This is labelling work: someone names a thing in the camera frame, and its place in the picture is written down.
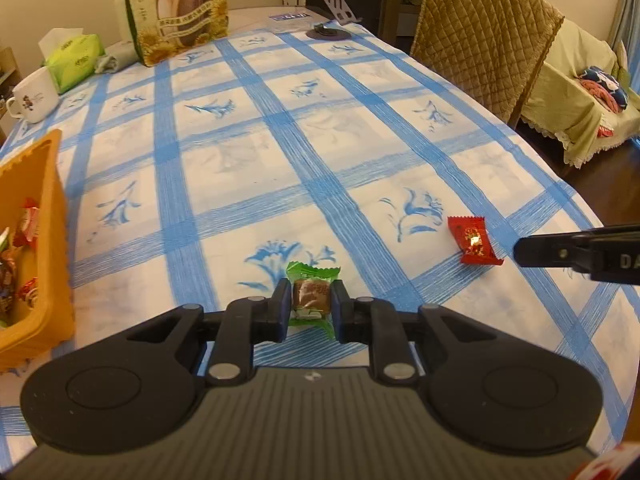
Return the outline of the white ceramic mug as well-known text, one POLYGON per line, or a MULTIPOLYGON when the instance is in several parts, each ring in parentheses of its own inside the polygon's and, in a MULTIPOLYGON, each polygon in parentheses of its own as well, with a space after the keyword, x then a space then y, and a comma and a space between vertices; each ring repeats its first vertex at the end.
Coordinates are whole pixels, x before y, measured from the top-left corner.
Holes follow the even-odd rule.
POLYGON ((59 99, 50 70, 42 66, 13 89, 13 96, 6 101, 6 109, 14 119, 36 124, 55 110, 59 99))

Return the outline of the silver green foil pouch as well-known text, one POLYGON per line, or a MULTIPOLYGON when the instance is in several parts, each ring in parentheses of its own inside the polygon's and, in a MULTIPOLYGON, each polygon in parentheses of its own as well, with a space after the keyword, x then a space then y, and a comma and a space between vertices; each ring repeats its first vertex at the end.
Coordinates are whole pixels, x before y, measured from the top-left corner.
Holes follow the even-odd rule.
POLYGON ((0 258, 0 315, 1 327, 10 325, 10 315, 15 304, 16 269, 10 255, 10 229, 1 232, 0 258))

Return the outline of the green candy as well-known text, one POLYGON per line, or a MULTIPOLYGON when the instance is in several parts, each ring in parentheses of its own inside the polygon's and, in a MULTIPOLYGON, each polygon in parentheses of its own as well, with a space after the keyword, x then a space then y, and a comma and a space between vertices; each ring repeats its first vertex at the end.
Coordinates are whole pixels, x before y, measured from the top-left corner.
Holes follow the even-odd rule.
POLYGON ((292 309, 289 326, 321 328, 330 339, 335 338, 331 320, 331 284, 340 277, 341 268, 319 268, 291 261, 286 277, 292 285, 292 309))

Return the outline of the small plastic card packet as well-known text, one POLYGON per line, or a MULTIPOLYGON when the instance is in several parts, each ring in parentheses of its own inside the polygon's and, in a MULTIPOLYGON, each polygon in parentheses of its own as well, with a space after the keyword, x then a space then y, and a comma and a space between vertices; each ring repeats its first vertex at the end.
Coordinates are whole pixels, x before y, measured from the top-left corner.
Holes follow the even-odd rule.
POLYGON ((269 15, 269 18, 271 21, 280 23, 306 20, 307 18, 311 18, 311 15, 308 12, 286 12, 281 14, 269 15))

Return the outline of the black round coaster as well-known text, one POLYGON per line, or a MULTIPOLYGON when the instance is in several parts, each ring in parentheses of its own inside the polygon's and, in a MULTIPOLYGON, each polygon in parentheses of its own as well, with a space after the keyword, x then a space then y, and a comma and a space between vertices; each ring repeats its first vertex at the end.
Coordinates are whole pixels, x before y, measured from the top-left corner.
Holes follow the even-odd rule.
POLYGON ((314 40, 343 41, 352 38, 352 34, 342 28, 333 28, 323 23, 315 24, 312 29, 306 31, 306 36, 314 40))

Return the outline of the red date snack packet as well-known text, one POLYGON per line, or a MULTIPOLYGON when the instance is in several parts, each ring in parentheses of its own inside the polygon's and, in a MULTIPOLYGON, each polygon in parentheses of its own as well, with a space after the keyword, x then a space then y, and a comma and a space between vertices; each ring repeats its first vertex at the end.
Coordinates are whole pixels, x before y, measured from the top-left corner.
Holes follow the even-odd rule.
POLYGON ((13 246, 36 249, 39 232, 40 207, 38 202, 27 197, 21 209, 21 217, 13 235, 13 246))

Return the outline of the sofa with beige cover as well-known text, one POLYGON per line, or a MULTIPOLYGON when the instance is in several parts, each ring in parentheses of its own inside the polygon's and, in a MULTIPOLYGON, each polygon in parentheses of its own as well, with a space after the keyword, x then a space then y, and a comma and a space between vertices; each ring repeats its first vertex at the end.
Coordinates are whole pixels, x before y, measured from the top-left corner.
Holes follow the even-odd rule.
POLYGON ((625 87, 618 56, 603 40, 564 21, 522 108, 522 121, 563 145, 564 162, 580 168, 600 152, 639 136, 639 96, 625 87), (578 77, 590 66, 613 76, 628 96, 614 114, 582 88, 578 77))

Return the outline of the orange red wrapped candy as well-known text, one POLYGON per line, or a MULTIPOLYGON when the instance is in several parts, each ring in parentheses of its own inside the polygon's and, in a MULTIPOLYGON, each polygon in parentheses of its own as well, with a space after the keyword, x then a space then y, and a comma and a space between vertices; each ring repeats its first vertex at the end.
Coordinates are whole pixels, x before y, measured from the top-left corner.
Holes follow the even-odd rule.
POLYGON ((461 250, 461 263, 471 266, 503 264, 491 246, 484 217, 449 217, 448 228, 461 250))

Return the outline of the right quilted beige chair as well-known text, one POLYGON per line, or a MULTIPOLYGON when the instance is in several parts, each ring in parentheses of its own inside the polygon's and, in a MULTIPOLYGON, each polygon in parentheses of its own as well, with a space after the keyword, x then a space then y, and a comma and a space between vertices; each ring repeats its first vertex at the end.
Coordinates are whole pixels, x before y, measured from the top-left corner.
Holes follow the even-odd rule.
POLYGON ((422 0, 410 56, 514 127, 563 22, 546 0, 422 0))

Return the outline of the sunflower seed snack box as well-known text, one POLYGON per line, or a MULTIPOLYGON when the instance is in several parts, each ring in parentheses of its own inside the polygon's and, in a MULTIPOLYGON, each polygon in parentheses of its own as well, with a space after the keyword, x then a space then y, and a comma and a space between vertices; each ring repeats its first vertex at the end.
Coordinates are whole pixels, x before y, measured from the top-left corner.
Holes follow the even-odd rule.
POLYGON ((148 67, 228 35, 228 0, 125 0, 140 62, 148 67))

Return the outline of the small red beef snack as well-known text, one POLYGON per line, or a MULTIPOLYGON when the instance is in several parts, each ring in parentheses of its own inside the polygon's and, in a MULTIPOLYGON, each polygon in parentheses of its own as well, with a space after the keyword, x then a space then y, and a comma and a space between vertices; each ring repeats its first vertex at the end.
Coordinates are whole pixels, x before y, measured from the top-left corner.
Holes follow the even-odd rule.
POLYGON ((23 304, 26 304, 26 306, 29 307, 29 309, 35 307, 38 298, 38 280, 36 278, 31 278, 25 282, 18 291, 17 296, 23 304))

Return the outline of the grey crumpled cloth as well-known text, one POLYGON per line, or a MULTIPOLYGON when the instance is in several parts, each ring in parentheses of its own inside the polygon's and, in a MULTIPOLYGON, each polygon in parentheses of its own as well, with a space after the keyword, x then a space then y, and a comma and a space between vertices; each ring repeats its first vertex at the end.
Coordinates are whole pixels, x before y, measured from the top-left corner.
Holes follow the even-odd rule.
POLYGON ((96 74, 114 74, 131 66, 138 60, 138 54, 131 41, 119 41, 105 49, 104 55, 96 59, 96 74))

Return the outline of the white phone stand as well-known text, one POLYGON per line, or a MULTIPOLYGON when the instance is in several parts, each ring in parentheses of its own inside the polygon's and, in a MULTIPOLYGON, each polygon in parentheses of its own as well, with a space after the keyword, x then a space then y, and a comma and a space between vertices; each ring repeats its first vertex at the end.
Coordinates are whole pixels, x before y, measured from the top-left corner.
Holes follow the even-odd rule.
POLYGON ((352 12, 352 9, 346 3, 346 0, 323 0, 328 6, 337 23, 340 25, 347 25, 352 23, 360 23, 360 18, 356 17, 356 14, 352 12))

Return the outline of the orange plastic tray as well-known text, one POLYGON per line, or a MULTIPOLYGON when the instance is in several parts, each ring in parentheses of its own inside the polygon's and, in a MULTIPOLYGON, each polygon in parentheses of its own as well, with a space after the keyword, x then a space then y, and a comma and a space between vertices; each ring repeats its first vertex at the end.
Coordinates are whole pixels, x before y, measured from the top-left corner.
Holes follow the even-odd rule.
POLYGON ((61 131, 50 131, 1 166, 1 225, 14 231, 26 202, 39 207, 36 246, 15 257, 16 284, 33 278, 33 307, 15 299, 1 331, 1 370, 20 367, 73 336, 75 315, 68 270, 66 199, 56 169, 61 131))

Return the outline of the blue checked tablecloth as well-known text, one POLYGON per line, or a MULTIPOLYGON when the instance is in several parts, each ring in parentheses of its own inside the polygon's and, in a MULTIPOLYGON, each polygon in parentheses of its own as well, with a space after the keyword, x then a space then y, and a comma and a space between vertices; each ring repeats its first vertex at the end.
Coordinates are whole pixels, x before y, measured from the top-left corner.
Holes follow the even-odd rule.
POLYGON ((269 30, 96 76, 10 159, 62 133, 75 337, 91 344, 179 304, 268 296, 291 261, 339 266, 355 296, 434 302, 585 365, 603 390, 590 438, 623 437, 639 293, 523 269, 523 236, 599 218, 513 130, 404 52, 269 30), (449 217, 484 217, 501 266, 460 262, 449 217))

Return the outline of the clothes on sofa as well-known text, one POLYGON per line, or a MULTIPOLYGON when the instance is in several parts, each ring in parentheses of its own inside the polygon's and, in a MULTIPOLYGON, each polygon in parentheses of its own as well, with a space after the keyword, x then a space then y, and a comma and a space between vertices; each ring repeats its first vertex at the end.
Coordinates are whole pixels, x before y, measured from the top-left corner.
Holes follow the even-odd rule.
POLYGON ((597 66, 590 66, 578 77, 590 96, 614 114, 623 113, 628 106, 628 96, 623 86, 597 66))

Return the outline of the green tissue pack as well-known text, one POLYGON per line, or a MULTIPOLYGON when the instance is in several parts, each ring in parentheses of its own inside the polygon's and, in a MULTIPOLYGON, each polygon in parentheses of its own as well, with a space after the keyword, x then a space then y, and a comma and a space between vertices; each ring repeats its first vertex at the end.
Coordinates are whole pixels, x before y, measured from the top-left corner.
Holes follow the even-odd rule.
POLYGON ((52 28, 38 41, 38 46, 58 94, 90 77, 96 60, 104 55, 100 37, 85 34, 82 28, 52 28))

